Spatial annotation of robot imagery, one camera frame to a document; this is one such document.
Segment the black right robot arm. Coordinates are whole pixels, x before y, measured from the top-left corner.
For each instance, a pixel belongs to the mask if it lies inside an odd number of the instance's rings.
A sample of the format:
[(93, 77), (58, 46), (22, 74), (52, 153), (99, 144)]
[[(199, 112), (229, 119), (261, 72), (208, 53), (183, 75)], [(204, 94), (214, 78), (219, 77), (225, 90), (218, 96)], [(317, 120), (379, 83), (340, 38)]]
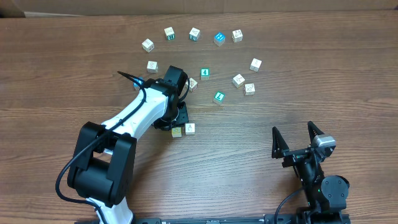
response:
[[(349, 181), (340, 175), (325, 176), (321, 168), (321, 163), (335, 150), (336, 141), (312, 121), (307, 127), (310, 144), (294, 151), (289, 149), (280, 131), (272, 128), (272, 158), (282, 158), (282, 167), (292, 167), (302, 187), (283, 199), (274, 215), (266, 220), (274, 224), (350, 223), (349, 215), (342, 214), (347, 206)], [(298, 208), (293, 215), (280, 215), (283, 205), (300, 192), (304, 192), (308, 205)]]

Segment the red D wooden block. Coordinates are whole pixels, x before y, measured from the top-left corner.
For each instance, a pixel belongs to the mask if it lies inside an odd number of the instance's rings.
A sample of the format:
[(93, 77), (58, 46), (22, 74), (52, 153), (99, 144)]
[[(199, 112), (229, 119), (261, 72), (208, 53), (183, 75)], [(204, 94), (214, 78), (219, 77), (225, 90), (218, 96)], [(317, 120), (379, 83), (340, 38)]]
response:
[(195, 123), (186, 123), (185, 124), (185, 134), (186, 135), (194, 135), (195, 134)]

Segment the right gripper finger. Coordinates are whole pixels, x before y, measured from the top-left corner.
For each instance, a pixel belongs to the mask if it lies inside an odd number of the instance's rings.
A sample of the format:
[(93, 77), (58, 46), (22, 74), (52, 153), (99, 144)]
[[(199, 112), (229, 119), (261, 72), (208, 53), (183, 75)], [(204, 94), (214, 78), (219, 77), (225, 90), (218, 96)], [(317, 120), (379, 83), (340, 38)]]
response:
[(274, 126), (272, 128), (272, 158), (282, 158), (285, 152), (289, 152), (289, 147), (280, 131)]
[(324, 132), (321, 131), (312, 121), (307, 123), (311, 146), (321, 146)]

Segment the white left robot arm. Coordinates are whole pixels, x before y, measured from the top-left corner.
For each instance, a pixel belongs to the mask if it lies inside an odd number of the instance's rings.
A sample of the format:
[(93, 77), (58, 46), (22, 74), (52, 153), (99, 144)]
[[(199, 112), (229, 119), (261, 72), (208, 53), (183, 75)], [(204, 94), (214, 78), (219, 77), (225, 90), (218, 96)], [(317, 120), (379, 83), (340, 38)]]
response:
[(81, 197), (78, 203), (94, 208), (96, 223), (133, 223), (126, 194), (138, 140), (149, 127), (170, 131), (189, 122), (183, 90), (188, 75), (181, 68), (170, 66), (158, 79), (122, 75), (139, 87), (138, 95), (115, 117), (84, 124), (73, 157), (59, 174)]

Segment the yellow top wooden block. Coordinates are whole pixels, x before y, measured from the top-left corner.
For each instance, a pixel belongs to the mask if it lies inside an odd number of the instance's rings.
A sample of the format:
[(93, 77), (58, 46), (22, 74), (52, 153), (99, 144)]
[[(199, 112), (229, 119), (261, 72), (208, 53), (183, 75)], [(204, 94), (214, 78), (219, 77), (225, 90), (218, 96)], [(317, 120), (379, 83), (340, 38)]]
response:
[(181, 127), (172, 128), (171, 130), (173, 138), (180, 138), (182, 137), (182, 129)]

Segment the wooden block yellow blue side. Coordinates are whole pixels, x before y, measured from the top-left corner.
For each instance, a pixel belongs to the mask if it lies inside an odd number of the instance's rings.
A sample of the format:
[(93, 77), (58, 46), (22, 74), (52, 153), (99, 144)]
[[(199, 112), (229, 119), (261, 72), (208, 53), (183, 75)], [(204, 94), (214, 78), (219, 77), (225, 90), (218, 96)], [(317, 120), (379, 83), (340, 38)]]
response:
[(150, 39), (146, 39), (142, 43), (142, 48), (149, 53), (154, 49), (154, 43)]

